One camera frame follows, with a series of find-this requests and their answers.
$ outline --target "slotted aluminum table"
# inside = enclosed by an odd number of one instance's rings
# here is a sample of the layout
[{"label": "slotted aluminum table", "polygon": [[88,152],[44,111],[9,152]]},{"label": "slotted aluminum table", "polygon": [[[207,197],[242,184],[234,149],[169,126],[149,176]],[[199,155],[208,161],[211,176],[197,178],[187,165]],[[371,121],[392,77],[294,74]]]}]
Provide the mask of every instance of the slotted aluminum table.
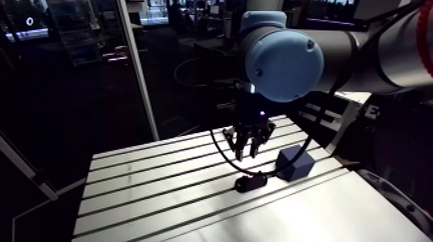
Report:
[{"label": "slotted aluminum table", "polygon": [[[281,148],[307,138],[288,118],[272,119],[272,138],[255,159],[245,149],[239,166],[271,170]],[[234,159],[221,129],[214,132]],[[429,241],[316,142],[307,150],[316,163],[306,178],[270,178],[245,194],[232,189],[241,174],[218,154],[209,132],[97,154],[73,241]]]}]

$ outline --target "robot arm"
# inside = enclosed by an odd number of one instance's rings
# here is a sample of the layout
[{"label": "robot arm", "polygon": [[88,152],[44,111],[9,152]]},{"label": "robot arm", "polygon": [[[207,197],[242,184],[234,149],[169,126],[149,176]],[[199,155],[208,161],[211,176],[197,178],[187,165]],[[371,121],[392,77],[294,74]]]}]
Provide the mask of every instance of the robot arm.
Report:
[{"label": "robot arm", "polygon": [[[433,84],[418,54],[416,9],[408,7],[404,17],[394,18],[380,35],[292,30],[285,28],[282,12],[246,12],[240,27],[241,78],[249,88],[238,99],[238,122],[223,131],[236,159],[242,160],[249,138],[250,155],[255,157],[275,128],[261,109],[262,96],[290,102],[310,91],[332,93],[347,69],[343,86],[338,86],[341,91],[387,94]],[[433,35],[427,42],[433,42]]]}]

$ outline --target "purple light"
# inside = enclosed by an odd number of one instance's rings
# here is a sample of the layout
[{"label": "purple light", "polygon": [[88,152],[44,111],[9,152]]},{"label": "purple light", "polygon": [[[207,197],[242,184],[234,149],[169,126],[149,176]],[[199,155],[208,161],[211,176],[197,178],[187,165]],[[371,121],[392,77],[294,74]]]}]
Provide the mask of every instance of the purple light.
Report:
[{"label": "purple light", "polygon": [[308,21],[316,21],[316,22],[324,22],[324,23],[332,23],[332,24],[345,24],[345,25],[351,25],[354,26],[354,23],[348,23],[348,22],[340,22],[340,21],[332,21],[332,20],[325,20],[325,19],[311,19],[307,18]]}]

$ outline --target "blue cube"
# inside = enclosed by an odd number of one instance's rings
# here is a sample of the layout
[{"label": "blue cube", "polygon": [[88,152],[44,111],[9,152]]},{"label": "blue cube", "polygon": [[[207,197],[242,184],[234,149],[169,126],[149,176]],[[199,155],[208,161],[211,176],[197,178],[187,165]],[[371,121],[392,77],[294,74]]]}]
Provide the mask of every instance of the blue cube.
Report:
[{"label": "blue cube", "polygon": [[[300,149],[301,147],[299,145],[282,149],[275,162],[276,168],[278,169],[285,166],[288,162],[291,162],[291,159]],[[276,176],[288,182],[303,178],[310,173],[315,162],[316,161],[304,151],[297,161],[283,171],[280,171]]]}]

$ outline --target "black cable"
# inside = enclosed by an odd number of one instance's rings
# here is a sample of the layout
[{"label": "black cable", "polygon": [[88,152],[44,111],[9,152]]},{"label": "black cable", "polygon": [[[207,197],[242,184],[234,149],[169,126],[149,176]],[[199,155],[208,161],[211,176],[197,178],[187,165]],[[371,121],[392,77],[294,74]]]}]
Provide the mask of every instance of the black cable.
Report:
[{"label": "black cable", "polygon": [[190,63],[190,62],[195,62],[195,61],[197,61],[197,60],[201,60],[201,59],[209,59],[209,58],[226,58],[226,57],[233,57],[233,56],[234,56],[234,55],[216,55],[216,56],[208,56],[208,57],[195,57],[195,58],[192,58],[192,59],[185,60],[184,62],[180,63],[180,64],[175,68],[175,71],[174,71],[174,78],[175,78],[175,80],[176,80],[177,83],[179,83],[180,85],[185,86],[185,87],[187,87],[187,88],[205,88],[205,87],[208,86],[207,84],[196,84],[196,85],[193,85],[193,84],[188,84],[188,83],[185,83],[185,82],[180,81],[180,80],[179,80],[179,77],[177,76],[177,72],[179,71],[179,69],[180,69],[181,67],[183,67],[184,65],[186,65],[186,64],[188,64],[188,63]]},{"label": "black cable", "polygon": [[[400,19],[404,18],[406,15],[410,14],[414,10],[418,9],[420,6],[423,5],[423,1],[419,1],[417,3],[410,4],[410,6],[404,7],[400,13],[398,13],[395,18],[391,19],[389,22],[387,22],[382,28],[380,28],[378,31],[374,32],[370,39],[359,49],[359,51],[355,54],[355,58],[352,59],[350,64],[348,65],[348,68],[345,68],[343,72],[340,73],[338,76],[336,82],[334,85],[332,85],[331,89],[329,90],[326,98],[325,103],[321,106],[318,116],[316,117],[316,120],[314,121],[313,127],[318,128],[320,127],[320,122],[322,121],[322,118],[325,115],[325,110],[331,101],[331,98],[334,96],[335,92],[339,90],[341,87],[343,87],[351,78],[351,75],[354,71],[354,68],[358,65],[358,61],[360,61],[360,55],[363,53],[364,50],[367,48],[370,48],[371,44],[374,44],[376,41],[379,41],[380,36],[387,31],[392,25],[394,25],[396,22],[398,22]],[[251,175],[251,176],[274,176],[277,173],[286,170],[288,167],[290,167],[295,161],[301,157],[301,155],[305,152],[308,145],[310,144],[312,137],[309,135],[305,142],[303,143],[302,147],[298,150],[298,152],[293,156],[293,158],[290,160],[290,162],[287,162],[285,165],[269,172],[252,172],[245,169],[242,169],[235,165],[221,150],[220,146],[218,145],[217,141],[215,140],[215,136],[213,134],[212,129],[209,130],[211,133],[212,141],[215,144],[216,149],[218,149],[218,152],[222,155],[222,157],[226,160],[228,164],[230,164],[233,168],[236,170]]]},{"label": "black cable", "polygon": [[388,11],[388,12],[386,12],[384,14],[379,14],[377,16],[374,16],[374,17],[370,18],[370,19],[366,19],[365,20],[365,24],[370,24],[370,23],[373,23],[373,22],[381,21],[381,20],[384,20],[384,19],[386,19],[388,17],[391,17],[391,16],[393,16],[395,14],[398,14],[401,11],[403,11],[405,8],[411,6],[411,4],[412,3],[408,3],[406,5],[403,5],[403,6],[400,6],[398,8],[395,8],[395,9],[393,9],[391,11]]}]

